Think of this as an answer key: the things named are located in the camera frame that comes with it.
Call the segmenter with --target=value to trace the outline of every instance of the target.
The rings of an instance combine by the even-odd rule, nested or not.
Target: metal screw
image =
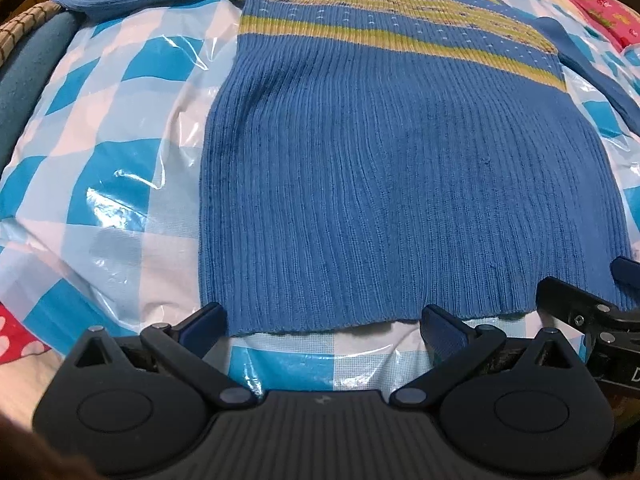
[[[613,337],[613,334],[609,332],[600,332],[600,339],[602,339],[605,343],[613,343],[616,338]]]
[[[396,400],[403,404],[420,404],[427,398],[427,394],[420,388],[401,388],[396,391]]]
[[[251,392],[244,388],[225,388],[220,392],[220,400],[227,404],[244,404],[251,399]]]

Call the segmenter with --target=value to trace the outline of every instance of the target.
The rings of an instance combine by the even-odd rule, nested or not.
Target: knitted sweater
[[[104,20],[173,0],[57,1]],[[636,132],[640,110],[557,22],[499,0],[237,1],[200,210],[202,301],[231,334],[528,312],[549,275],[632,306],[609,272],[630,254],[620,194],[558,47]]]

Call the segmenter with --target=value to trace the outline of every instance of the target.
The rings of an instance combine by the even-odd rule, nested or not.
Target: blue and white checkered plastic sheet
[[[640,102],[640,51],[620,57],[545,0],[504,1],[560,21]],[[0,180],[0,301],[57,350],[67,352],[92,324],[127,335],[200,307],[204,123],[234,60],[239,16],[226,0],[199,0],[86,23],[44,89]],[[569,70],[566,78],[606,147],[640,259],[639,139],[593,86]],[[482,322],[520,337],[541,326],[535,313]],[[580,348],[580,335],[565,330]],[[258,393],[388,394],[432,362],[417,324],[403,322],[225,339],[207,359]]]

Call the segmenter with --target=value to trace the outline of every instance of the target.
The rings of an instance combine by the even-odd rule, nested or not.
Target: beige plaid fabric
[[[48,22],[60,10],[62,7],[54,2],[43,2],[0,25],[0,66],[4,65],[20,38]]]

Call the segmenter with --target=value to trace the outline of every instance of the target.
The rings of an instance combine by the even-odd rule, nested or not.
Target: person's skin
[[[84,458],[63,458],[0,413],[0,479],[104,480]]]

